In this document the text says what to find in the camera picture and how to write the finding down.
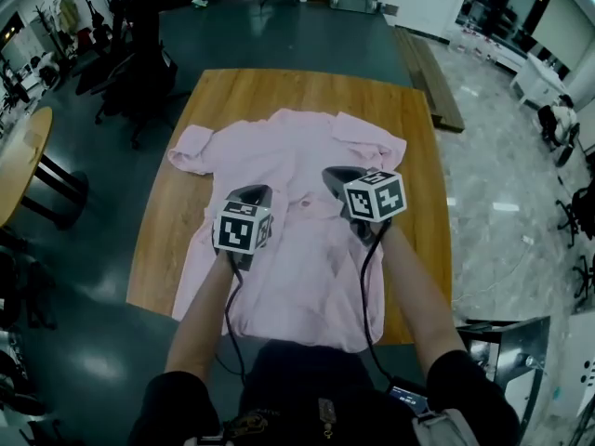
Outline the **black scooter with white cover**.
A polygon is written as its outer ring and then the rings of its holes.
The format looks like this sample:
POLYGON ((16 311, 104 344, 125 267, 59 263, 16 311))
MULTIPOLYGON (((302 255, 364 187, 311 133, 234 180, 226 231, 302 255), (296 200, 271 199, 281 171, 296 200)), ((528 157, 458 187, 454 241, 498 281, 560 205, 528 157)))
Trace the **black scooter with white cover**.
POLYGON ((537 120, 541 137, 550 151, 561 151, 555 166, 565 166, 575 149, 575 140, 580 132, 572 98, 567 94, 560 95, 555 102, 537 111, 537 120))

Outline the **clothes rack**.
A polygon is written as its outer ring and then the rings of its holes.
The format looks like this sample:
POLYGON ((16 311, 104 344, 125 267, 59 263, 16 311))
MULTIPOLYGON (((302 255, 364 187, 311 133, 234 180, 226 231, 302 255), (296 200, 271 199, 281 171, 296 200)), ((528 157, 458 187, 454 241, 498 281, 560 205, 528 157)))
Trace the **clothes rack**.
POLYGON ((79 31, 92 30, 93 6, 90 0, 53 0, 51 4, 57 28, 75 37, 79 31))

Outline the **pink shirt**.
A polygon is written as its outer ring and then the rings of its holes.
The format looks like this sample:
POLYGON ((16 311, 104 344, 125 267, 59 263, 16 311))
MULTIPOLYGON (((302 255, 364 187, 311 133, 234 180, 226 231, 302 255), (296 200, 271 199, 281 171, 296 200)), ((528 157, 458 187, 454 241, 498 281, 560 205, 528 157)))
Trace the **pink shirt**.
POLYGON ((322 172, 330 166, 390 171, 406 147, 403 139, 346 113, 281 109, 266 120, 218 131, 187 127, 168 161, 183 172, 211 175, 213 191, 190 241, 174 318, 184 317, 215 260, 211 231, 225 198, 265 184, 272 189, 271 238, 244 274, 223 331, 349 353, 379 340, 383 254, 355 235, 322 172))

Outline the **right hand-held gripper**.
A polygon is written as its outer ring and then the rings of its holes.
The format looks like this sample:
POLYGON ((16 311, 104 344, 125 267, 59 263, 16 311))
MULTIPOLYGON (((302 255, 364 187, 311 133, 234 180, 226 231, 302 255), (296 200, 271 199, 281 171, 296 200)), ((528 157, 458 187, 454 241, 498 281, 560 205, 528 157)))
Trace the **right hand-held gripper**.
POLYGON ((322 177, 333 197, 345 203, 345 215, 363 244, 374 242, 373 224, 390 221, 407 208, 403 177, 399 173, 330 166, 323 170, 322 177))

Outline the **black frame table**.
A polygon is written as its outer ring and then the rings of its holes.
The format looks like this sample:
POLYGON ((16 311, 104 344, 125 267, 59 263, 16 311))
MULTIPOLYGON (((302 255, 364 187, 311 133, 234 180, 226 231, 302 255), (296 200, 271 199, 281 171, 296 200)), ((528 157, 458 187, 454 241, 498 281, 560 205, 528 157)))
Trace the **black frame table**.
POLYGON ((523 436, 545 374, 550 317, 526 321, 468 319, 457 328, 470 356, 498 385, 520 421, 523 436))

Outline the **white cabinet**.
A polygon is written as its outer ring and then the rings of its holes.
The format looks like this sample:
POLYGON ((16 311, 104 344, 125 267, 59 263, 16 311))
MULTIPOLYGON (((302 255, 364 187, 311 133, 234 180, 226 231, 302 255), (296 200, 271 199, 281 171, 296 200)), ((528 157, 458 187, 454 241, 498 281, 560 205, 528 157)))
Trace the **white cabinet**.
POLYGON ((550 105, 561 95, 569 95, 559 75, 532 54, 527 55, 527 59, 509 87, 512 90, 516 88, 521 90, 519 106, 530 103, 542 107, 550 105))

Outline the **black screen device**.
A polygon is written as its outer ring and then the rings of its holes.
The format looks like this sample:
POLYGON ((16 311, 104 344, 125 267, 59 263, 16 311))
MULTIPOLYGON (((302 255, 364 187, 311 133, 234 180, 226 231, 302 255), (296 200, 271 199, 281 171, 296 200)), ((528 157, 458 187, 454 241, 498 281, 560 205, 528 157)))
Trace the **black screen device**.
POLYGON ((426 414, 430 410, 425 388, 399 376, 392 377, 387 392, 406 404, 417 416, 426 414))

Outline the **person's left forearm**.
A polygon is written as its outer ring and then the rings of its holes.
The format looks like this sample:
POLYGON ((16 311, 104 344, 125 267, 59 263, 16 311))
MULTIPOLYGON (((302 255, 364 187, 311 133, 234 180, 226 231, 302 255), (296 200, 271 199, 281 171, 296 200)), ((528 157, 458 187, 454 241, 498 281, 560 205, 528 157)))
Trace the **person's left forearm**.
POLYGON ((233 271, 221 251, 208 271, 168 351, 165 372, 185 372, 207 381, 221 337, 224 311, 230 295, 233 271))

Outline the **round wooden table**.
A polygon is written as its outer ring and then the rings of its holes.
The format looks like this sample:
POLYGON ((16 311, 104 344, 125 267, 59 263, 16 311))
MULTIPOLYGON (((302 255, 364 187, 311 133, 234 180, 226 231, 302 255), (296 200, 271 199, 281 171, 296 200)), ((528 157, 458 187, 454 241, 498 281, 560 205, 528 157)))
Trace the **round wooden table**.
POLYGON ((0 149, 0 228, 20 206, 60 230, 68 229, 81 216, 89 192, 88 178, 81 171, 66 171, 46 155, 52 125, 53 111, 43 107, 19 123, 0 149), (35 177, 72 203, 73 209, 59 213, 28 197, 26 192, 35 177))

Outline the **person's right forearm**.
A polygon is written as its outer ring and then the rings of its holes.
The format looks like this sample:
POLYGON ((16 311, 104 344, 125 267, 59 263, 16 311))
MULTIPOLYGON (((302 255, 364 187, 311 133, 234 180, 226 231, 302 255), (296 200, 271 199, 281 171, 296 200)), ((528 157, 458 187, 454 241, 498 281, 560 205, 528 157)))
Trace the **person's right forearm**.
POLYGON ((464 349, 450 304, 400 228, 389 227, 381 244, 392 294, 414 340, 422 370, 428 373, 442 355, 464 349))

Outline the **wooden coat rack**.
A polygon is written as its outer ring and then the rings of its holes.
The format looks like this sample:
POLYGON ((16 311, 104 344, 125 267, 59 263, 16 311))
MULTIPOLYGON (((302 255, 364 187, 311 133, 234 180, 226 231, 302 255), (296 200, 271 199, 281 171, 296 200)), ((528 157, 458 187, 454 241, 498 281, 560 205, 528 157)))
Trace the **wooden coat rack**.
POLYGON ((41 47, 46 53, 52 52, 55 61, 60 61, 62 59, 62 51, 44 11, 40 6, 36 6, 34 13, 35 16, 33 17, 31 26, 41 47))

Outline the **dark wooden platform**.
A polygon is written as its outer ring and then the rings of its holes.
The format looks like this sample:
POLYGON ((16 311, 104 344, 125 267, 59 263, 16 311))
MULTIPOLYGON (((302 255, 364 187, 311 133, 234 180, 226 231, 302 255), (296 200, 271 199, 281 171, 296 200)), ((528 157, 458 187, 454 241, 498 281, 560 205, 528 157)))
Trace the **dark wooden platform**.
POLYGON ((424 38, 399 26, 393 28, 413 87, 424 93, 436 129, 460 134, 464 120, 443 71, 424 38))

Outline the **white panel box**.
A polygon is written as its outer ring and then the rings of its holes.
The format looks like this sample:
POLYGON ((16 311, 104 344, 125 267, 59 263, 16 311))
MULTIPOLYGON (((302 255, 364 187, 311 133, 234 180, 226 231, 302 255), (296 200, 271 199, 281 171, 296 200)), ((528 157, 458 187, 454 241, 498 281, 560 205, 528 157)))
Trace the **white panel box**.
POLYGON ((567 408, 579 416, 595 396, 595 309, 573 315, 569 327, 567 408))

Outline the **metal keychain pendant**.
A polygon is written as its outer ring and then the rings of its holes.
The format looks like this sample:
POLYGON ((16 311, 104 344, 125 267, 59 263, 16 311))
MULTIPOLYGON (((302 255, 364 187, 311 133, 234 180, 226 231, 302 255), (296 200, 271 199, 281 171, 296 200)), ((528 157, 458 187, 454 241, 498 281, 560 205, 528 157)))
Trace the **metal keychain pendant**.
POLYGON ((334 403, 329 399, 318 399, 319 418, 323 423, 324 437, 331 439, 334 434, 333 427, 337 422, 334 403))

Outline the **black ergonomic chair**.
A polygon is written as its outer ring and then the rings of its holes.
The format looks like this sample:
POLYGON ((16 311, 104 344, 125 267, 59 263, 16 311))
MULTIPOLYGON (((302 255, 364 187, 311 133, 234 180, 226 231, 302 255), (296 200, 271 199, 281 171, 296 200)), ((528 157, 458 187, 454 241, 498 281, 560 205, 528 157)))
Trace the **black ergonomic chair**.
POLYGON ((166 53, 159 34, 159 12, 153 0, 111 0, 112 40, 76 74, 75 93, 100 94, 102 103, 94 116, 121 115, 135 124, 131 148, 146 124, 157 118, 169 124, 165 107, 190 95, 174 91, 178 65, 166 53))

